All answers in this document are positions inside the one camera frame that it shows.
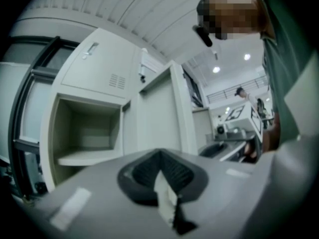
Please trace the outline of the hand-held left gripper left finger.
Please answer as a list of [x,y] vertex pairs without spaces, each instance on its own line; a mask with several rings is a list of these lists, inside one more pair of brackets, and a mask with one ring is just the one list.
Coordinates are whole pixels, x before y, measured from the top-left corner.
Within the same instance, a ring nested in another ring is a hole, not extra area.
[[170,149],[151,149],[86,167],[30,216],[49,239],[172,239],[154,190],[171,158]]

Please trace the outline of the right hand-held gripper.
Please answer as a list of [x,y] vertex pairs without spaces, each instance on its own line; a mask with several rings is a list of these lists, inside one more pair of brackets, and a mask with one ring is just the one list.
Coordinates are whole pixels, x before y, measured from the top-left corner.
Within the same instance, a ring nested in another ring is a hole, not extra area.
[[256,109],[251,104],[242,104],[228,112],[206,134],[207,145],[199,149],[199,156],[214,161],[241,162],[245,145],[253,141],[256,147],[263,142],[263,126]]

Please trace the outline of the beige metal locker cabinet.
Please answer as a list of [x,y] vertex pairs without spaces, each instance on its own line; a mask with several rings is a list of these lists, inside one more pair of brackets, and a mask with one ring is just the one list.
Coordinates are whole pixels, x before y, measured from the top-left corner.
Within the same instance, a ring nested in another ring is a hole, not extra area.
[[100,28],[79,44],[53,81],[41,122],[40,160],[48,191],[82,168],[125,156],[122,108],[164,66]]

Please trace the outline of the black-framed window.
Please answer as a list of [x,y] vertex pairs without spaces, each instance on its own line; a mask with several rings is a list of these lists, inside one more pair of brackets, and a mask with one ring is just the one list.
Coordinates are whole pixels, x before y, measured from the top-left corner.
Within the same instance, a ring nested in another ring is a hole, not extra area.
[[27,70],[13,100],[8,124],[8,156],[15,192],[35,200],[47,192],[40,165],[40,126],[51,85],[78,42],[59,36],[17,36],[8,39],[5,56],[26,60]]

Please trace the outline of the grey metal locker door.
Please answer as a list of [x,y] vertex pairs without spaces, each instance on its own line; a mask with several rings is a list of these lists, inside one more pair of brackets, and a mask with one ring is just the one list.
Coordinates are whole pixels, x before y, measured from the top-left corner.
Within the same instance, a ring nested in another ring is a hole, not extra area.
[[155,148],[198,154],[189,91],[175,61],[138,87],[122,111],[124,155]]

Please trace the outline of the person's right hand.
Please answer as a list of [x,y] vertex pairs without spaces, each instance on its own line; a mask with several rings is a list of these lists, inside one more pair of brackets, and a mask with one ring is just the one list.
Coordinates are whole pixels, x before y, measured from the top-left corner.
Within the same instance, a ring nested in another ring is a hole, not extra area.
[[245,145],[245,150],[244,154],[250,158],[256,158],[257,157],[257,152],[256,152],[256,147],[252,143],[247,143]]

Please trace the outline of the person's right forearm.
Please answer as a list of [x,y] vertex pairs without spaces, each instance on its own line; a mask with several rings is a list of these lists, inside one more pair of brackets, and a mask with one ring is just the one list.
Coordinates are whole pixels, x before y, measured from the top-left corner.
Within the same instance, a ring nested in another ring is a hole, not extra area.
[[279,113],[274,114],[273,125],[263,132],[262,152],[274,151],[279,147],[281,135],[281,125]]

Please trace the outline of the person's green shirt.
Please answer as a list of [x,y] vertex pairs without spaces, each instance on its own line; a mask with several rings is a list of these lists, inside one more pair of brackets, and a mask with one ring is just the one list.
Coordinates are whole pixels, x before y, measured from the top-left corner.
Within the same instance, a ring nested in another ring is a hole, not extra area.
[[319,132],[319,54],[281,0],[260,1],[274,31],[274,37],[261,33],[263,66],[283,144],[297,138],[302,122],[307,132]]

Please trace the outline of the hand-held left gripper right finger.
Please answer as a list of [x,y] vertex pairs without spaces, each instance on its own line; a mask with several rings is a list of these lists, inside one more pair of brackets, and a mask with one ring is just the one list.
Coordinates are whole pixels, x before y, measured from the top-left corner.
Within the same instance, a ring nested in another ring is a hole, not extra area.
[[243,196],[254,169],[161,149],[160,239],[244,239]]

